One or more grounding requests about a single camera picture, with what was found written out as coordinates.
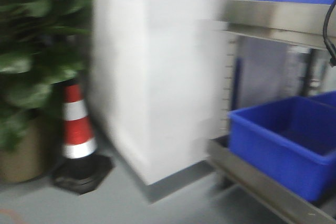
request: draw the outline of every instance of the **plant pot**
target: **plant pot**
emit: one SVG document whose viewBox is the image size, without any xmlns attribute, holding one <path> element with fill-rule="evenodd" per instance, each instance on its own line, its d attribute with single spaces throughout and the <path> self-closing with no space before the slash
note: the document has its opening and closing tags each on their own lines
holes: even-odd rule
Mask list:
<svg viewBox="0 0 336 224">
<path fill-rule="evenodd" d="M 47 171 L 53 163 L 53 139 L 44 129 L 40 116 L 31 119 L 17 149 L 0 151 L 0 179 L 7 183 L 24 182 Z"/>
</svg>

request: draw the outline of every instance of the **green leaf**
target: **green leaf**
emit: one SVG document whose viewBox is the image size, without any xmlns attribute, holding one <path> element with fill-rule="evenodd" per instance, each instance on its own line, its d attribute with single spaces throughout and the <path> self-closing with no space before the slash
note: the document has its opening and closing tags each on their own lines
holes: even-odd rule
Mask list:
<svg viewBox="0 0 336 224">
<path fill-rule="evenodd" d="M 28 10 L 27 16 L 44 17 L 51 10 L 51 0 L 35 0 L 22 6 Z"/>
<path fill-rule="evenodd" d="M 8 12 L 8 11 L 14 9 L 17 6 L 18 6 L 18 4 L 1 5 L 0 6 L 0 12 Z"/>
<path fill-rule="evenodd" d="M 62 103 L 60 104 L 60 114 L 62 114 Z M 43 134 L 48 134 L 48 136 L 62 137 L 64 135 L 63 129 L 63 117 L 56 118 L 53 115 L 45 113 L 46 111 L 39 110 L 38 123 L 42 128 Z"/>
<path fill-rule="evenodd" d="M 91 0 L 60 0 L 57 3 L 57 11 L 62 15 L 67 15 L 88 6 L 91 6 Z"/>
<path fill-rule="evenodd" d="M 7 83 L 4 99 L 19 108 L 34 109 L 43 106 L 50 93 L 50 84 L 28 72 L 17 74 Z"/>
<path fill-rule="evenodd" d="M 25 31 L 25 30 L 31 30 L 38 25 L 41 25 L 41 22 L 37 22 L 37 19 L 35 18 L 18 18 L 13 20 L 10 24 L 11 29 L 15 32 Z"/>
<path fill-rule="evenodd" d="M 92 19 L 92 8 L 91 6 L 85 7 L 78 12 L 71 13 L 60 17 L 60 22 L 65 26 L 78 27 L 87 25 Z"/>
<path fill-rule="evenodd" d="M 74 47 L 59 43 L 42 53 L 37 67 L 45 76 L 46 82 L 52 84 L 74 78 L 84 65 Z"/>
<path fill-rule="evenodd" d="M 13 151 L 25 136 L 28 127 L 28 113 L 17 110 L 0 100 L 0 149 Z"/>
<path fill-rule="evenodd" d="M 41 109 L 52 118 L 62 119 L 63 85 L 53 85 L 52 90 L 49 99 Z"/>
<path fill-rule="evenodd" d="M 23 73 L 32 68 L 33 58 L 30 51 L 13 48 L 0 55 L 0 73 Z"/>
<path fill-rule="evenodd" d="M 60 35 L 88 35 L 90 34 L 90 30 L 76 27 L 68 27 L 68 26 L 51 26 L 45 29 L 47 34 L 60 34 Z"/>
</svg>

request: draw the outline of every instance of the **reflective white stripe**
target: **reflective white stripe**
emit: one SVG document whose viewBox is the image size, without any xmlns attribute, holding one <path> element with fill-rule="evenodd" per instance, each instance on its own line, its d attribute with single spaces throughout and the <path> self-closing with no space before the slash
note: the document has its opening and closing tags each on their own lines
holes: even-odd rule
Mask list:
<svg viewBox="0 0 336 224">
<path fill-rule="evenodd" d="M 66 144 L 63 146 L 63 156 L 66 158 L 80 158 L 93 153 L 97 148 L 95 138 L 82 144 Z"/>
<path fill-rule="evenodd" d="M 64 103 L 64 120 L 73 121 L 82 119 L 88 115 L 83 100 Z"/>
</svg>

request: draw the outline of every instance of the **stainless steel shelf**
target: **stainless steel shelf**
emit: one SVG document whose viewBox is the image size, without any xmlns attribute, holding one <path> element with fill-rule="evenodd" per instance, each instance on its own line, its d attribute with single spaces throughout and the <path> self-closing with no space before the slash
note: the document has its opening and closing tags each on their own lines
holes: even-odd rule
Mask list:
<svg viewBox="0 0 336 224">
<path fill-rule="evenodd" d="M 335 214 L 334 199 L 325 202 L 321 209 L 315 207 L 231 153 L 219 141 L 209 142 L 208 153 L 213 166 L 287 223 L 336 224 L 336 220 L 330 217 Z M 329 210 L 330 215 L 322 209 Z"/>
<path fill-rule="evenodd" d="M 237 35 L 325 50 L 322 27 L 329 5 L 290 2 L 225 0 L 219 20 Z M 328 35 L 336 42 L 336 15 Z"/>
</svg>

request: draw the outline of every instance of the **orange and white traffic cone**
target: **orange and white traffic cone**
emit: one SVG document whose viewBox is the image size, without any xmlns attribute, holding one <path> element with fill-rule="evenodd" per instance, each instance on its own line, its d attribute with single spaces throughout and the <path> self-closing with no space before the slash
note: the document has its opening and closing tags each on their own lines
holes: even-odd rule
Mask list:
<svg viewBox="0 0 336 224">
<path fill-rule="evenodd" d="M 57 187 L 85 194 L 95 190 L 113 168 L 109 157 L 97 155 L 88 113 L 75 79 L 65 85 L 65 163 L 53 174 Z"/>
</svg>

